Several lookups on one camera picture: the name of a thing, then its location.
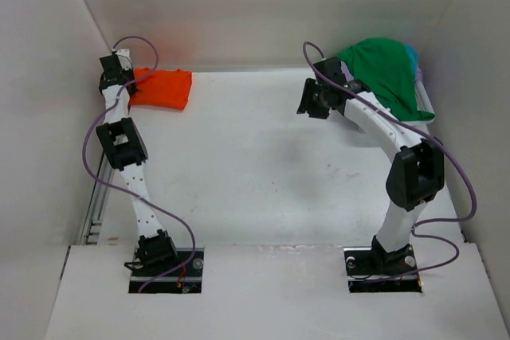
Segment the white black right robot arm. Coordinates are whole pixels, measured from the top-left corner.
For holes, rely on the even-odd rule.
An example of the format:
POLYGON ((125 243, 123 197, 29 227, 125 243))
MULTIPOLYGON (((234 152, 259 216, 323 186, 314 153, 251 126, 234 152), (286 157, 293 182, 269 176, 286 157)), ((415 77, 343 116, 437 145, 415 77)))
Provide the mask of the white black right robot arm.
POLYGON ((345 253, 347 273, 357 277, 396 276, 416 268, 411 231, 426 204, 445 184, 444 155, 429 139, 394 123, 361 80, 346 80, 335 58, 313 65, 316 77, 306 80, 300 114, 327 119, 337 111, 369 134, 390 161, 386 193, 390 204, 371 246, 345 253))

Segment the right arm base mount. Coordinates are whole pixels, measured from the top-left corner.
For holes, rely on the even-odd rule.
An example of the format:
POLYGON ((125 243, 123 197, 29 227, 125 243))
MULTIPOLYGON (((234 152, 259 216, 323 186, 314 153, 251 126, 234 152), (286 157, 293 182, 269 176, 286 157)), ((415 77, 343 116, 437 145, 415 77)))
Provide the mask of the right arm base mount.
POLYGON ((422 284, 411 245, 390 255, 371 247, 343 249, 350 293, 421 293, 422 284))

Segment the green t shirt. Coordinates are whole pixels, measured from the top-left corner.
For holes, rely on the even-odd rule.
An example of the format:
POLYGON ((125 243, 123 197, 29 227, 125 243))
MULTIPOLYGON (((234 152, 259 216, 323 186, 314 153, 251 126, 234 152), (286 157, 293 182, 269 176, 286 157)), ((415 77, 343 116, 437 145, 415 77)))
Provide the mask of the green t shirt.
POLYGON ((394 117, 403 122, 428 120, 433 115, 417 109, 414 74, 405 45, 390 38, 372 37, 342 50, 337 57, 394 117))

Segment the orange t shirt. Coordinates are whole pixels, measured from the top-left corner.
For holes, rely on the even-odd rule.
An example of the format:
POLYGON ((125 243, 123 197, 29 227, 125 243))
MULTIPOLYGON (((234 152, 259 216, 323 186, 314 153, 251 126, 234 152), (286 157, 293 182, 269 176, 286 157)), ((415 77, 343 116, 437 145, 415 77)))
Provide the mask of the orange t shirt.
POLYGON ((178 69, 156 70, 149 77, 149 68, 134 71, 138 91, 130 97, 130 106, 163 107, 183 111, 189 100, 193 73, 178 69))

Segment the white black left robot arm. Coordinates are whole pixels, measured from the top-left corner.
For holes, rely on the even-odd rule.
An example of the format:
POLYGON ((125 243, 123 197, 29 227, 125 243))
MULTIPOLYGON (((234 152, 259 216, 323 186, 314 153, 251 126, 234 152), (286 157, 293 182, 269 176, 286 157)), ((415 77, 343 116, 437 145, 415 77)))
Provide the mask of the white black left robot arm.
POLYGON ((128 49, 115 49, 100 58, 103 73, 99 90, 107 110, 96 127, 109 165, 117 170, 127 189, 135 194, 131 203, 135 212, 138 244, 134 260, 124 266, 136 276, 170 275, 179 265, 179 255, 156 211, 145 201, 150 199, 145 183, 147 149, 133 119, 129 116, 130 98, 137 92, 135 73, 128 49))

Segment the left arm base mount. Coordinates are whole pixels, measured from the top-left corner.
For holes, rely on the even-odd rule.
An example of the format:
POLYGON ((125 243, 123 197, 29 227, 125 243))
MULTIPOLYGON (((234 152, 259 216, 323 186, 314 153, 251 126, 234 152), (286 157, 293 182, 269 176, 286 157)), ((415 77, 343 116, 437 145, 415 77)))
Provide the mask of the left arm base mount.
POLYGON ((138 260, 125 262, 124 267, 130 271, 128 292, 138 293, 148 280, 155 278, 143 288, 142 294, 201 294, 205 249, 197 248, 193 258, 179 268, 177 266, 190 257, 192 249, 178 248, 177 253, 175 265, 159 262, 143 266, 138 260))

